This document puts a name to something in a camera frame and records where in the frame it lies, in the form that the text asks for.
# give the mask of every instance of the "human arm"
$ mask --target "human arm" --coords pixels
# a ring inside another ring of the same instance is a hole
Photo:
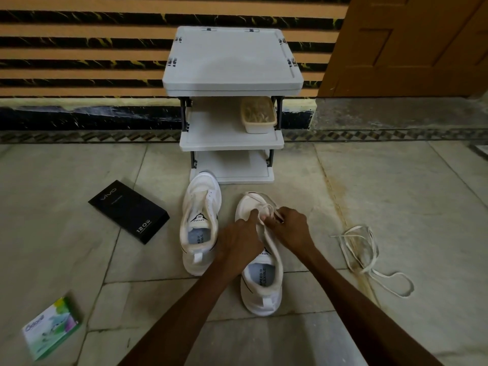
[[[380,308],[344,279],[314,245],[305,215],[282,207],[266,226],[310,270],[368,364],[441,365]]]
[[[183,365],[214,308],[217,299],[264,245],[256,231],[258,210],[247,221],[224,228],[218,237],[216,256],[210,267],[119,363],[133,365]]]

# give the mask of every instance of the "shoe insole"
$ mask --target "shoe insole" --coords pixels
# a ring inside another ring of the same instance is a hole
[[[249,265],[251,279],[261,286],[270,286],[274,282],[275,266],[271,264],[253,263]]]
[[[210,240],[209,228],[194,228],[188,232],[188,242],[190,244],[201,244]]]

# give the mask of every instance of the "shoe rack shelf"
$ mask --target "shoe rack shelf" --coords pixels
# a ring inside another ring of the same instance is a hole
[[[191,153],[190,181],[202,171],[220,184],[274,181],[274,150],[284,146],[284,96],[297,95],[303,77],[276,29],[179,27],[163,76],[168,96],[180,98],[182,151]],[[268,96],[277,125],[249,134],[241,97]]]

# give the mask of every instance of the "human hand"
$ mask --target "human hand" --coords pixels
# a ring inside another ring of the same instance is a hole
[[[214,262],[222,264],[225,274],[238,276],[265,246],[258,238],[259,212],[251,211],[247,221],[237,220],[219,232]]]
[[[288,207],[281,207],[278,213],[283,217],[283,223],[272,217],[264,220],[281,244],[287,247],[298,258],[315,249],[310,231],[308,230],[307,218],[302,213]]]

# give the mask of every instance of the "striped wall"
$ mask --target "striped wall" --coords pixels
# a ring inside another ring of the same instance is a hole
[[[165,97],[180,25],[279,28],[315,97],[349,0],[0,0],[0,97]]]

